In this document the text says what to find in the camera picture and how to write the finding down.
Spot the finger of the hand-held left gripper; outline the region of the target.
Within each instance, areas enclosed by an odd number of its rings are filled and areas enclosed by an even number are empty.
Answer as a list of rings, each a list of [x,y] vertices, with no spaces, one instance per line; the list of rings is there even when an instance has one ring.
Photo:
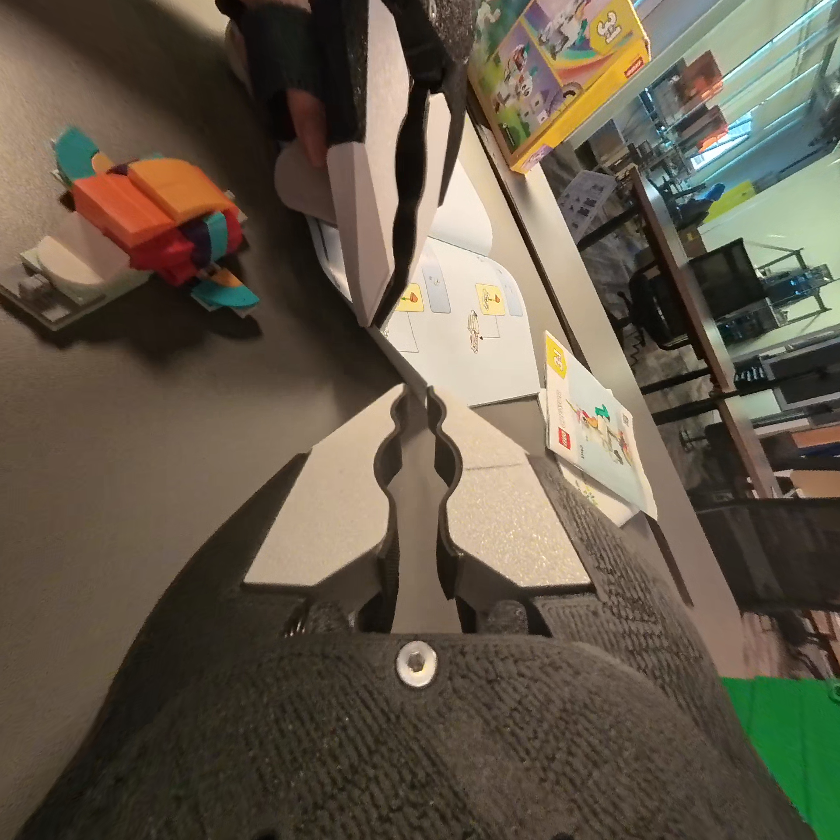
[[[397,136],[393,224],[394,269],[385,288],[389,316],[404,293],[445,200],[464,129],[464,113],[452,115],[441,91],[411,91]]]
[[[360,140],[329,149],[328,173],[353,311],[358,323],[369,328],[396,278],[396,153],[412,82],[396,21],[385,3],[351,2],[350,12],[363,36],[356,45],[364,49],[355,58],[364,127]]]

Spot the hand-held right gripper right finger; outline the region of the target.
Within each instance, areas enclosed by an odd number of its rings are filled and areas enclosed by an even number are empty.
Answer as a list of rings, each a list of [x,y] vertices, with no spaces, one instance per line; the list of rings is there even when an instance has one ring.
[[[520,605],[526,628],[541,597],[593,595],[574,540],[527,450],[446,391],[427,388],[434,468],[444,482],[437,575],[461,631],[475,634],[500,602]]]

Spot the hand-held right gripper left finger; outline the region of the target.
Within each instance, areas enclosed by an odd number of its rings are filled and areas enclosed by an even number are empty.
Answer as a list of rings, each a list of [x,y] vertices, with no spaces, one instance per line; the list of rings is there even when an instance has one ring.
[[[400,539],[390,485],[407,408],[408,387],[397,385],[305,454],[244,586],[336,603],[364,632],[392,630]]]

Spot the instruction booklet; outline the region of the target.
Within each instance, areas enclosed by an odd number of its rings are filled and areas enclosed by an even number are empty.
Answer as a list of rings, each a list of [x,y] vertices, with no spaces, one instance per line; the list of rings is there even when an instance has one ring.
[[[432,386],[476,407],[540,390],[522,295],[491,245],[489,215],[458,162],[412,278],[384,324],[369,329],[421,395]]]
[[[597,481],[656,520],[632,414],[550,332],[543,341],[545,389],[540,397],[547,449],[561,468]]]

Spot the colourful lego model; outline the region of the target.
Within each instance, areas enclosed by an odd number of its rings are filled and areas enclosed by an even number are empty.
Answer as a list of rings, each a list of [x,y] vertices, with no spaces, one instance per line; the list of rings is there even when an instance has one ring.
[[[245,242],[235,195],[198,166],[153,154],[116,163],[79,128],[50,142],[70,210],[2,271],[2,299],[59,331],[152,277],[207,312],[245,319],[258,296],[226,266]]]

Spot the colourful lego set box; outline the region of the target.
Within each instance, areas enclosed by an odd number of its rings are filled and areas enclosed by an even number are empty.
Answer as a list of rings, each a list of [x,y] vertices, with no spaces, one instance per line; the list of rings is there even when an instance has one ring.
[[[489,1],[468,73],[508,168],[524,174],[649,61],[631,1]]]

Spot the person's left hand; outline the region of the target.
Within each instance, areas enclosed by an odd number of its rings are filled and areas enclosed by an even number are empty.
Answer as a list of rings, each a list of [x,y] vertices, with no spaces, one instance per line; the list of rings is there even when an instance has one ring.
[[[291,124],[311,165],[325,168],[328,154],[327,113],[323,102],[308,91],[287,90]]]

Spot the small white leaflet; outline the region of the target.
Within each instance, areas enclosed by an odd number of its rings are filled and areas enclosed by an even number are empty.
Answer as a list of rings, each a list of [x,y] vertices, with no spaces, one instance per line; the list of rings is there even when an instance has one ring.
[[[563,467],[562,471],[566,480],[582,494],[584,499],[598,508],[617,527],[621,528],[641,512],[639,507],[613,494],[597,481],[579,474],[571,467]]]

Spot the closed instruction booklet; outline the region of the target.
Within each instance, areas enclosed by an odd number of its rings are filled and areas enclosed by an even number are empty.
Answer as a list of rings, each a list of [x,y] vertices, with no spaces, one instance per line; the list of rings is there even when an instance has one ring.
[[[561,468],[597,481],[656,520],[632,414],[550,332],[543,341],[545,389],[540,397],[547,449]]]

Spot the grey board on stand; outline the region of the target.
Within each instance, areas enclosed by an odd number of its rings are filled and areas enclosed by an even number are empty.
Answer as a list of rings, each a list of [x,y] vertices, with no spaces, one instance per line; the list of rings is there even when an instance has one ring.
[[[612,174],[581,171],[563,190],[559,207],[572,239],[580,245],[597,214],[614,194],[617,179]]]

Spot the black office chair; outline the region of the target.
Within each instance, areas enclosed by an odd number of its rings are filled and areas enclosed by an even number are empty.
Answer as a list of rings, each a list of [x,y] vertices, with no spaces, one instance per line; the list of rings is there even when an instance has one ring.
[[[653,265],[636,270],[627,292],[617,294],[626,305],[630,323],[644,331],[661,350],[677,350],[689,343],[685,308],[675,282],[660,273],[650,274]]]

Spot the brown office desk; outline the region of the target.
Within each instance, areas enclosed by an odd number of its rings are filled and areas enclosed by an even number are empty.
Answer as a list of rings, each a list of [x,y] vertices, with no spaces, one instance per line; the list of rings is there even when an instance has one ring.
[[[701,293],[665,199],[636,166],[630,169],[629,181],[660,275],[674,288],[686,322],[687,338],[696,356],[705,362],[712,386],[707,399],[670,409],[655,422],[668,424],[716,411],[738,452],[755,496],[780,498],[781,487],[738,393],[734,365]]]

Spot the black cabinet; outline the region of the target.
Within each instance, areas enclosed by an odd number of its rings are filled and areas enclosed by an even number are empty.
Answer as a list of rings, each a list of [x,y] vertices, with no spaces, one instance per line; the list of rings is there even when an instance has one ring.
[[[715,320],[766,300],[762,278],[742,238],[690,258],[689,266]]]

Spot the green plastic bin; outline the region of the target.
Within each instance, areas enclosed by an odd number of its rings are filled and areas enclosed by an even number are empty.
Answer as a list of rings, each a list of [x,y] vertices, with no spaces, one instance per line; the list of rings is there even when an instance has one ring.
[[[838,679],[722,678],[752,746],[821,839],[839,838]]]

